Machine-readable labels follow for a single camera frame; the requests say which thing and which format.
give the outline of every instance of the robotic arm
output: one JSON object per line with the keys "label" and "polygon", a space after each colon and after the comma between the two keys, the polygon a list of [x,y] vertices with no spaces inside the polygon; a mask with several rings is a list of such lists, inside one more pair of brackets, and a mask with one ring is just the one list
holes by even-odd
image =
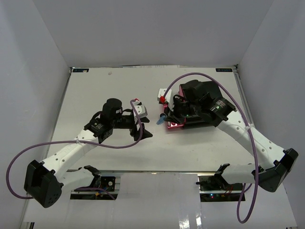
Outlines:
{"label": "robotic arm", "polygon": [[[133,105],[141,123],[148,123],[146,107],[137,99]],[[153,136],[145,130],[145,126],[142,124],[142,137],[139,139],[138,124],[138,119],[132,109],[123,111],[120,100],[108,99],[102,111],[97,112],[74,139],[76,143],[66,145],[40,163],[33,160],[28,165],[24,189],[43,207],[48,208],[59,199],[62,192],[79,187],[94,187],[101,177],[99,170],[91,166],[85,166],[74,172],[67,172],[67,170],[86,153],[111,136],[113,129],[129,129],[135,141]],[[82,141],[92,142],[92,144],[82,143]]]}
{"label": "robotic arm", "polygon": [[[158,122],[168,122],[168,128],[173,126],[172,123],[183,127],[191,123],[192,128],[194,123],[198,127],[218,127],[253,155],[251,140],[247,132],[248,127],[243,122],[241,114],[221,96],[220,91],[211,91],[213,87],[215,87],[213,82],[193,80],[181,84],[179,94],[173,94],[169,90],[165,98],[163,95],[166,89],[160,89],[158,101],[164,105],[164,113],[160,115]],[[272,143],[254,127],[251,127],[251,131],[260,165],[259,186],[269,192],[275,192],[291,171],[298,153],[292,148],[284,150]],[[255,183],[254,177],[254,164],[224,164],[208,182],[216,183],[225,190],[229,185],[235,183]]]}

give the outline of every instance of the white tabletop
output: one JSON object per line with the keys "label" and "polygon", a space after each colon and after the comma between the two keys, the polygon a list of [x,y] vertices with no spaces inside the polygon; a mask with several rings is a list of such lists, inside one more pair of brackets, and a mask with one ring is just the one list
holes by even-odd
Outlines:
{"label": "white tabletop", "polygon": [[[130,108],[129,101],[140,99],[148,110],[150,123],[145,128],[152,138],[142,140],[128,149],[97,147],[79,160],[72,168],[91,165],[106,170],[174,170],[216,171],[221,164],[253,162],[246,152],[230,136],[215,127],[167,131],[165,124],[156,125],[162,112],[157,102],[159,88],[167,86],[178,76],[190,73],[206,73],[218,80],[242,105],[235,76],[217,73],[215,68],[90,68],[87,73],[72,73],[60,111],[53,141],[73,139],[89,122],[92,115],[102,109],[108,98],[120,99],[123,109]],[[202,76],[192,79],[207,81]],[[173,91],[178,91],[179,83]],[[104,144],[123,146],[133,142],[129,130],[115,129]],[[53,155],[63,145],[52,145]]]}
{"label": "white tabletop", "polygon": [[[63,101],[59,119],[56,125],[53,141],[73,139],[88,123],[92,115],[101,110],[108,98],[122,100],[123,108],[130,108],[129,101],[140,99],[148,110],[149,124],[147,130],[153,137],[144,139],[139,144],[128,149],[107,149],[97,147],[79,160],[72,168],[92,165],[105,170],[175,170],[175,171],[215,171],[223,163],[244,164],[253,162],[252,156],[238,145],[231,137],[214,127],[190,130],[177,129],[167,131],[164,125],[155,123],[162,111],[157,102],[159,88],[166,88],[178,76],[190,73],[206,73],[221,84],[242,105],[233,73],[217,73],[214,68],[179,68],[176,66],[163,68],[90,68],[88,73],[72,73],[67,92]],[[188,77],[181,80],[185,83],[192,79],[205,81],[201,76]],[[113,135],[104,143],[122,146],[130,144],[132,138],[127,130],[114,130]],[[51,146],[48,156],[54,154],[61,147]],[[132,186],[135,190],[146,186],[147,177],[141,175],[138,182]],[[35,200],[29,201],[24,221],[34,221],[35,228],[155,228],[154,225],[173,225],[167,228],[189,228],[181,226],[173,217],[174,209],[165,204],[171,197],[158,198],[155,192],[164,195],[164,189],[170,181],[162,181],[148,196],[154,197],[148,202],[147,196],[141,195],[133,200],[124,200],[121,196],[116,201],[70,200],[70,195],[62,195],[60,201],[51,208],[44,209]],[[185,196],[190,197],[194,186],[185,187]],[[241,215],[244,218],[251,203],[253,188],[245,195],[246,202],[242,203]],[[259,189],[253,214],[247,225],[241,225],[236,219],[237,202],[201,203],[193,204],[193,208],[185,208],[178,213],[195,217],[194,210],[201,209],[202,228],[269,228],[280,229],[296,226],[290,204],[281,185],[275,193],[268,193]]]}

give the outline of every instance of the white table surface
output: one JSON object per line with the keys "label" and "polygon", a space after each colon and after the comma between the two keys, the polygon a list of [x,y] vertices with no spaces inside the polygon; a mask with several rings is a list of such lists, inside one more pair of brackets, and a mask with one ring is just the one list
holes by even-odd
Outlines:
{"label": "white table surface", "polygon": [[[216,171],[223,163],[252,163],[252,156],[217,128],[178,129],[169,132],[164,125],[155,124],[162,111],[162,107],[156,100],[159,88],[166,88],[175,78],[189,72],[202,72],[214,77],[242,105],[234,74],[217,73],[214,68],[179,68],[175,66],[90,68],[88,73],[71,74],[53,141],[73,139],[88,123],[92,115],[102,109],[108,98],[114,97],[122,100],[123,109],[130,108],[129,101],[138,98],[147,107],[148,118],[151,120],[149,124],[145,124],[145,128],[154,136],[128,149],[97,147],[72,168],[91,165],[105,170]],[[201,76],[194,76],[181,80],[180,83],[192,79],[206,80]],[[174,86],[174,91],[178,90],[178,85]],[[104,143],[122,146],[131,142],[132,138],[127,130],[114,130],[113,135]],[[51,146],[48,156],[53,155],[61,147],[63,146]],[[242,217],[245,216],[250,205],[252,191],[253,189],[246,193],[246,202],[242,203]],[[46,228],[46,225],[50,228],[69,228],[68,224],[56,221],[61,218],[62,214],[66,214],[66,211],[73,214],[74,210],[68,209],[69,201],[67,198],[61,203],[56,203],[51,210],[51,208],[43,209],[34,200],[31,200],[24,221],[36,221],[35,229]],[[115,204],[115,201],[110,205],[108,201],[102,202],[98,201],[93,204],[91,200],[88,200],[87,208],[83,212],[80,222],[86,220],[86,216],[94,214],[95,211],[106,211],[111,204]],[[73,206],[80,208],[83,203],[82,200],[78,204],[74,203]],[[284,229],[296,226],[283,185],[275,193],[259,189],[253,215],[247,225],[238,223],[236,204],[237,202],[201,203],[203,228]]]}
{"label": "white table surface", "polygon": [[[178,76],[203,72],[221,82],[239,104],[242,100],[233,73],[217,73],[214,68],[91,68],[88,73],[72,73],[63,101],[53,141],[73,139],[102,109],[108,98],[118,98],[123,109],[129,101],[140,99],[148,110],[150,123],[145,128],[152,138],[127,149],[97,147],[79,160],[72,168],[91,165],[106,170],[189,170],[216,171],[221,164],[244,164],[253,157],[230,136],[214,127],[167,131],[165,125],[156,125],[162,106],[157,102],[159,88],[167,86]],[[187,77],[206,81],[202,76]],[[178,91],[179,84],[173,90]],[[104,144],[128,145],[133,142],[129,130],[115,129]],[[52,145],[48,156],[63,145]]]}

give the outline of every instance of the white enclosure wall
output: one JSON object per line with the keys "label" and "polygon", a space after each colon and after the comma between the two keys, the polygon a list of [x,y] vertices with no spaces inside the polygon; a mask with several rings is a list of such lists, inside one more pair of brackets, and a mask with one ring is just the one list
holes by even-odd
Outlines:
{"label": "white enclosure wall", "polygon": [[305,1],[275,0],[240,64],[256,127],[299,153],[284,181],[299,228],[305,228]]}
{"label": "white enclosure wall", "polygon": [[[24,200],[5,185],[9,162],[27,146],[48,141],[69,68],[32,0],[0,0],[0,228],[16,229]],[[27,164],[46,148],[28,152],[12,167],[13,188],[25,195]]]}
{"label": "white enclosure wall", "polygon": [[234,65],[273,0],[34,0],[69,66]]}

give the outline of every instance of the wire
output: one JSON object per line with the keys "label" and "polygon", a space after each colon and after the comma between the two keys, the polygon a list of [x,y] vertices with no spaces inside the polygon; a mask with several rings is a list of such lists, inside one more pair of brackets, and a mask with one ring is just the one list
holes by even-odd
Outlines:
{"label": "wire", "polygon": [[138,115],[137,110],[135,109],[134,105],[132,104],[133,102],[136,102],[136,100],[130,100],[130,105],[132,106],[132,109],[134,110],[134,113],[135,113],[135,115],[136,115],[136,117],[138,119],[139,125],[140,125],[140,136],[139,136],[137,141],[135,141],[134,143],[132,143],[130,145],[127,145],[127,146],[108,146],[108,145],[104,145],[104,144],[99,144],[99,143],[90,142],[90,141],[82,141],[82,140],[79,140],[79,141],[68,140],[68,141],[44,142],[44,143],[39,143],[39,144],[36,144],[36,145],[29,146],[29,147],[25,148],[24,150],[22,150],[20,153],[18,153],[12,159],[12,161],[10,162],[10,164],[9,164],[7,170],[6,170],[6,176],[5,176],[6,185],[7,185],[8,189],[9,189],[9,191],[11,192],[11,194],[14,195],[15,197],[19,198],[19,199],[33,199],[33,197],[23,197],[23,196],[20,196],[19,194],[17,194],[12,189],[12,187],[10,185],[10,169],[11,169],[12,165],[14,164],[14,162],[17,160],[18,157],[20,157],[22,154],[24,154],[25,152],[27,152],[30,149],[33,149],[33,148],[36,148],[36,147],[39,147],[39,146],[54,145],[54,144],[66,144],[66,143],[77,143],[77,142],[87,143],[87,144],[91,144],[91,145],[95,145],[95,146],[102,146],[102,147],[111,148],[111,149],[125,149],[125,148],[129,148],[129,147],[132,147],[132,146],[138,144],[139,141],[142,138],[142,135],[143,135],[143,127],[142,127],[140,116]]}
{"label": "wire", "polygon": [[[209,75],[207,74],[204,74],[204,73],[187,73],[187,74],[184,74],[180,77],[178,77],[177,79],[175,79],[169,86],[168,88],[166,89],[163,97],[165,98],[168,91],[170,90],[170,88],[180,79],[186,77],[186,76],[190,76],[190,75],[201,75],[201,76],[204,76],[210,80],[212,80],[213,82],[215,82],[229,97],[230,99],[233,101],[234,105],[236,106],[236,108],[238,109],[238,111],[240,112],[241,116],[242,116],[242,119],[244,121],[244,124],[247,126],[247,127],[250,127],[249,126],[249,123],[247,121],[247,118],[246,116],[244,115],[244,112],[243,110],[241,109],[241,107],[239,106],[239,104],[237,103],[237,101],[233,98],[233,96],[228,92],[228,90],[226,90],[224,88],[224,86],[222,86],[217,80],[215,80],[214,78],[210,77]],[[237,204],[237,219],[240,223],[245,223],[248,221],[248,219],[250,218],[251,214],[252,214],[252,211],[254,209],[254,205],[255,205],[255,201],[256,201],[256,197],[257,197],[257,191],[258,191],[258,158],[257,158],[257,152],[256,152],[256,148],[255,148],[255,142],[254,142],[254,137],[253,137],[253,134],[252,134],[252,131],[251,131],[251,128],[248,128],[248,134],[249,134],[249,137],[250,137],[250,140],[251,140],[251,145],[252,145],[252,150],[253,150],[253,156],[254,156],[254,163],[255,163],[255,184],[254,184],[254,193],[253,193],[253,198],[252,198],[252,202],[251,202],[251,205],[250,205],[250,208],[249,208],[249,211],[248,211],[248,214],[247,216],[245,217],[244,220],[241,220],[240,219],[240,215],[239,215],[239,208],[240,208],[240,204],[241,204],[241,201],[242,201],[242,196],[244,195],[245,193],[245,184],[243,186],[243,189],[242,189],[242,192],[241,192],[241,195],[239,197],[239,200],[238,200],[238,204]]]}
{"label": "wire", "polygon": [[249,185],[249,187],[244,191],[244,193],[245,193],[246,191],[248,191],[248,190],[251,188],[251,186],[252,186],[252,184]]}
{"label": "wire", "polygon": [[79,187],[79,188],[75,189],[75,191],[87,191],[87,190],[90,190],[90,191],[98,190],[101,192],[105,192],[105,193],[107,193],[108,196],[111,197],[111,199],[115,200],[115,198],[113,197],[113,195],[110,194],[110,192],[108,192],[107,190],[100,188],[100,187]]}
{"label": "wire", "polygon": [[230,194],[232,193],[232,191],[233,191],[233,185],[231,185],[231,189],[230,189],[230,191],[227,193],[227,195],[230,195]]}
{"label": "wire", "polygon": [[227,190],[222,195],[226,194],[229,191],[229,189],[230,187],[228,187]]}

